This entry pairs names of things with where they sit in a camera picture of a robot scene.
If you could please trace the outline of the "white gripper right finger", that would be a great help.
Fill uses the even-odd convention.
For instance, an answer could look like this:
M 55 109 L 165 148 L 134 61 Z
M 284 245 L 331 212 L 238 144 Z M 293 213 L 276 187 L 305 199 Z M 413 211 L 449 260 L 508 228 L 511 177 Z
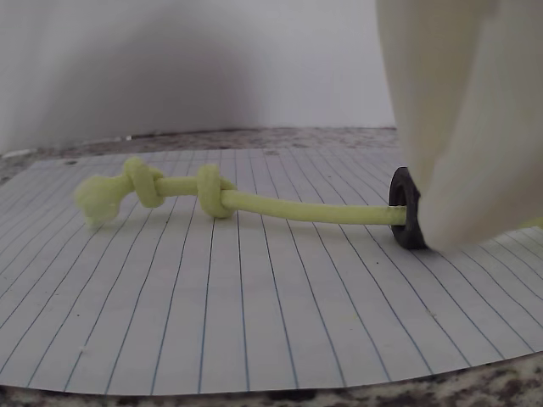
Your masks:
M 427 190 L 427 244 L 439 251 L 542 216 L 542 3 L 491 5 Z

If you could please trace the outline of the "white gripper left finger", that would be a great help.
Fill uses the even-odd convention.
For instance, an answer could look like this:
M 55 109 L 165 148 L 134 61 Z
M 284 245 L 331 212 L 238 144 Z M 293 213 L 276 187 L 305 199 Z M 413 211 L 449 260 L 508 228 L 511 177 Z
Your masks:
M 378 1 L 383 66 L 405 166 L 389 203 L 406 206 L 398 243 L 426 243 L 419 216 L 439 162 L 449 153 L 484 19 L 493 1 Z

